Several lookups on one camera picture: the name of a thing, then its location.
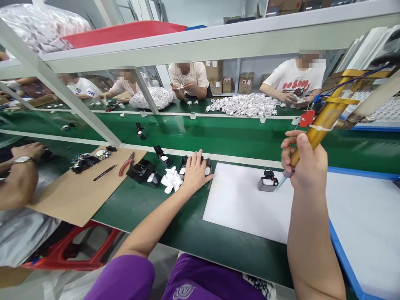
white t-shirt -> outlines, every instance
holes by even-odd
[[[86,78],[79,78],[78,83],[73,85],[68,84],[68,87],[75,95],[89,95],[93,98],[97,98],[99,94],[102,94],[101,90]]]
[[[325,68],[325,60],[318,60],[313,67],[301,71],[293,58],[281,63],[263,83],[277,91],[293,93],[301,98],[308,92],[322,87]]]
[[[193,62],[190,64],[190,72],[186,75],[176,68],[175,64],[171,64],[168,68],[168,73],[170,74],[171,83],[181,86],[187,82],[194,82],[200,88],[207,88],[210,84],[207,80],[207,72],[205,71],[205,66],[202,62]],[[190,96],[196,96],[195,93],[184,91]]]
[[[27,207],[0,210],[0,266],[23,264],[60,223]]]

red stool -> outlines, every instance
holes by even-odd
[[[101,262],[101,258],[114,243],[116,237],[120,233],[119,230],[113,229],[107,237],[104,244],[89,260],[67,260],[75,258],[80,249],[79,244],[74,244],[73,240],[78,234],[90,227],[107,227],[106,225],[89,221],[84,227],[75,226],[62,240],[49,248],[49,255],[37,261],[24,263],[21,265],[27,269],[41,270],[76,270],[76,271],[92,271],[105,265]]]

worker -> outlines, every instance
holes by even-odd
[[[147,79],[144,79],[147,86],[150,86]],[[140,88],[136,84],[135,74],[130,69],[120,70],[117,82],[114,83],[112,88],[108,92],[99,95],[100,100],[107,100],[107,98],[114,98],[115,96],[128,92],[131,97],[140,91]],[[118,103],[129,103],[131,98],[118,99]]]
[[[314,151],[303,131],[287,132],[281,145],[282,165],[290,166],[291,144],[300,161],[290,181],[294,187],[287,256],[297,299],[345,299],[346,291],[329,233],[325,197],[328,156],[321,145]],[[204,177],[202,150],[188,158],[182,186],[151,212],[128,236],[105,267],[85,300],[147,299],[155,278],[148,256],[172,219],[213,175]],[[209,261],[179,256],[164,292],[172,299],[276,299],[274,284]]]
[[[60,74],[58,78],[67,84],[79,99],[97,98],[102,92],[97,86],[86,78],[79,77],[76,73]]]
[[[0,51],[0,62],[7,61],[9,59],[10,57],[7,53]],[[37,77],[23,77],[1,82],[15,91],[15,93],[20,97],[39,98],[41,96],[53,93]]]
[[[172,91],[179,100],[213,98],[204,63],[171,64],[168,73]]]
[[[260,86],[260,92],[294,107],[307,107],[321,92],[325,62],[318,51],[308,51],[281,63]]]
[[[2,159],[12,158],[0,163],[0,266],[16,268],[35,252],[45,253],[73,228],[25,207],[33,198],[36,161],[43,152],[44,146],[37,142],[14,147],[11,153],[2,151]]]

pink shirt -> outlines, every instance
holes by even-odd
[[[123,92],[127,91],[132,97],[135,95],[135,92],[131,88],[130,84],[127,82],[117,81],[114,83],[112,88],[109,89],[109,92],[114,95],[122,94]],[[139,92],[140,88],[136,85],[136,92]]]

purple shirt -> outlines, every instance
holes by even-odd
[[[153,285],[152,263],[141,256],[123,255],[100,274],[85,300],[146,300]],[[171,273],[162,300],[265,300],[242,273],[182,254]]]

